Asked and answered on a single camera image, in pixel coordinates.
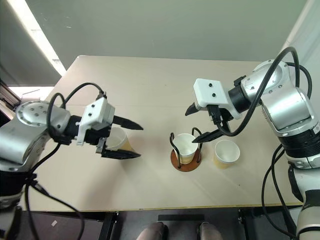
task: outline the round wooden base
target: round wooden base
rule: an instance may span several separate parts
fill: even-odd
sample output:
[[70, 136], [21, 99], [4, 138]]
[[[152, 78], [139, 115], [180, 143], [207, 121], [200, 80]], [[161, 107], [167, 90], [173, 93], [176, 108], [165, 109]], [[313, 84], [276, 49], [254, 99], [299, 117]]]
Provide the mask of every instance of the round wooden base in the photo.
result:
[[192, 161], [188, 164], [180, 164], [180, 168], [178, 168], [178, 160], [177, 160], [177, 156], [174, 150], [172, 150], [170, 158], [171, 158], [171, 163], [174, 166], [175, 169], [181, 171], [181, 172], [190, 172], [192, 170], [195, 170], [201, 163], [201, 153], [200, 150], [197, 149], [195, 151], [194, 157], [192, 159]]

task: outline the person's feet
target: person's feet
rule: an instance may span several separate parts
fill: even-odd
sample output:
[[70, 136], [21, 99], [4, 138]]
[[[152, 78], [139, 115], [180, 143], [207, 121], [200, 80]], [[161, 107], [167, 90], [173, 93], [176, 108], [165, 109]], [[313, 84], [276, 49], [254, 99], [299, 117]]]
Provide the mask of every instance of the person's feet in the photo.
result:
[[145, 228], [136, 240], [166, 240], [168, 227], [162, 222], [154, 222]]
[[200, 240], [223, 240], [218, 229], [208, 222], [201, 223], [198, 230], [198, 237], [200, 237]]

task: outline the floor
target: floor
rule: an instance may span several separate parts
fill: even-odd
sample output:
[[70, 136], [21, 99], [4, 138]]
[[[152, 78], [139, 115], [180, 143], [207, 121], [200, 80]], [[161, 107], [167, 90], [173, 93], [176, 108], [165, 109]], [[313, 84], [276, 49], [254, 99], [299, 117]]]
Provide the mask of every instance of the floor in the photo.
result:
[[[41, 240], [77, 239], [78, 219], [46, 213], [34, 213], [33, 216]], [[270, 216], [277, 225], [285, 229], [285, 223], [280, 212], [272, 213]], [[158, 220], [168, 226], [168, 240], [196, 240], [196, 229], [201, 222], [214, 224], [221, 232], [224, 240], [246, 240], [244, 227], [238, 220], [238, 208], [122, 211], [117, 217], [111, 240], [136, 240], [144, 228]], [[289, 239], [274, 230], [264, 216], [256, 217], [253, 225], [256, 240]], [[98, 240], [101, 227], [102, 222], [87, 219], [81, 240]], [[22, 214], [21, 229], [17, 239], [33, 239], [25, 212]]]

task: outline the white paper cup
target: white paper cup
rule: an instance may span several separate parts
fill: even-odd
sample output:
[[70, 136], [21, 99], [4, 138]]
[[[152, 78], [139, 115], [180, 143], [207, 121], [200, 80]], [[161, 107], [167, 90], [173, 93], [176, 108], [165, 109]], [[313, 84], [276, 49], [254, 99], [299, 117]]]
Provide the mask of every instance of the white paper cup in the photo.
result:
[[198, 143], [192, 142], [194, 139], [196, 139], [195, 136], [189, 133], [181, 133], [173, 139], [173, 144], [178, 148], [180, 153], [181, 164], [189, 164], [194, 158], [198, 149]]
[[117, 151], [118, 149], [133, 151], [126, 132], [120, 127], [112, 127], [110, 136], [106, 139], [106, 149]]
[[213, 161], [217, 167], [226, 169], [240, 157], [240, 149], [237, 144], [230, 140], [218, 141], [214, 147]]

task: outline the table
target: table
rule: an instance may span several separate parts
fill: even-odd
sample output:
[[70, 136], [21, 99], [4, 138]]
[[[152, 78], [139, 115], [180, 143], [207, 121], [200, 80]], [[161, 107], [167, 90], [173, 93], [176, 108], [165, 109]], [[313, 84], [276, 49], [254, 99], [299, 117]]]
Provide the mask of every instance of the table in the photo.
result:
[[[231, 89], [235, 79], [249, 74], [257, 64], [253, 61], [78, 56], [47, 99], [56, 92], [67, 96], [84, 82], [97, 83], [107, 92], [116, 115], [144, 127], [143, 131], [126, 129], [132, 147], [141, 157], [101, 158], [95, 153], [95, 146], [81, 147], [73, 142], [70, 146], [63, 145], [37, 170], [39, 183], [50, 194], [80, 211], [260, 206], [263, 177], [279, 145], [260, 107], [244, 131], [232, 138], [241, 154], [231, 167], [219, 169], [213, 163], [215, 143], [228, 137], [203, 144], [202, 163], [194, 171], [177, 171], [169, 159], [171, 132], [190, 133], [192, 127], [202, 132], [216, 129], [206, 111], [185, 116], [187, 107], [194, 101], [196, 78], [219, 80]], [[96, 88], [85, 87], [69, 101], [67, 109], [81, 116], [97, 94]], [[230, 122], [232, 129], [239, 124], [239, 120]], [[49, 141], [42, 156], [55, 145]], [[288, 164], [283, 157], [275, 168], [278, 185], [288, 205], [297, 205], [287, 171]], [[265, 202], [280, 204], [271, 177], [266, 184]], [[30, 203], [34, 211], [69, 211], [33, 189]]]

